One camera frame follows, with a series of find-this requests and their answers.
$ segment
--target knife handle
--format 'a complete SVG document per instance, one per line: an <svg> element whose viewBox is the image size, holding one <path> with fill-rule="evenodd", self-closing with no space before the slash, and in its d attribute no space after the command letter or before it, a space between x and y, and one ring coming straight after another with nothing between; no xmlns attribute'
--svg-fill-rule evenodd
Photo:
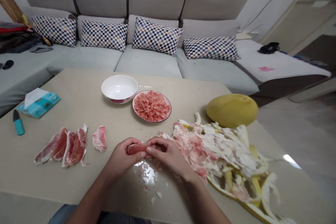
<svg viewBox="0 0 336 224"><path fill-rule="evenodd" d="M17 135L23 135L25 133L25 129L23 128L23 124L21 119L17 119L15 122L15 129L16 129L16 133Z"/></svg>

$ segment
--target tissue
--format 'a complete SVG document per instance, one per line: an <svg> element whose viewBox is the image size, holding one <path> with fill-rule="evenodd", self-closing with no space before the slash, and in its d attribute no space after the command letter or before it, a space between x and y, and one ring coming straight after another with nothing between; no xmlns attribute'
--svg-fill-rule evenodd
<svg viewBox="0 0 336 224"><path fill-rule="evenodd" d="M26 94L24 103L16 109L27 116L39 119L59 100L60 97L57 94L36 88Z"/></svg>

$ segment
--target floor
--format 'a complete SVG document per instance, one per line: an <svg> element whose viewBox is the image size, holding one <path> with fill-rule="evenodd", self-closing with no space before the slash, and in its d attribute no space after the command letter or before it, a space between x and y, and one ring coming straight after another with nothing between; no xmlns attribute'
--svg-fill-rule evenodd
<svg viewBox="0 0 336 224"><path fill-rule="evenodd" d="M258 121L336 205L336 92L305 103L277 100ZM61 206L0 193L0 223L47 223Z"/></svg>

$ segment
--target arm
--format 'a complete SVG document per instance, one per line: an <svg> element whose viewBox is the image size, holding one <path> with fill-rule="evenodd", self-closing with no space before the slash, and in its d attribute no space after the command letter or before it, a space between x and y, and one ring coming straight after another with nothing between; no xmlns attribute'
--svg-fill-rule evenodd
<svg viewBox="0 0 336 224"><path fill-rule="evenodd" d="M231 224L173 141L154 137L147 142L146 151L180 176L198 223Z"/></svg>
<svg viewBox="0 0 336 224"><path fill-rule="evenodd" d="M134 155L127 155L127 147L131 144L141 144L138 139L127 138L119 143L111 154L105 167L98 175L92 186L80 201L75 213L68 220L68 224L97 223L100 212L106 202L106 193L111 185L123 176L127 170L134 164L143 159L145 152L139 152Z"/></svg>

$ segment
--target yellow pomelo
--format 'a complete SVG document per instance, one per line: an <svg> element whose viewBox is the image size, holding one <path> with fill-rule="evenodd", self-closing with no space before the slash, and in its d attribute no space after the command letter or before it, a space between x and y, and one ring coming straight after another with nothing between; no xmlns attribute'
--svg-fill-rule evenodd
<svg viewBox="0 0 336 224"><path fill-rule="evenodd" d="M243 94L227 94L213 99L206 108L211 120L222 127L236 128L254 122L258 115L256 102Z"/></svg>

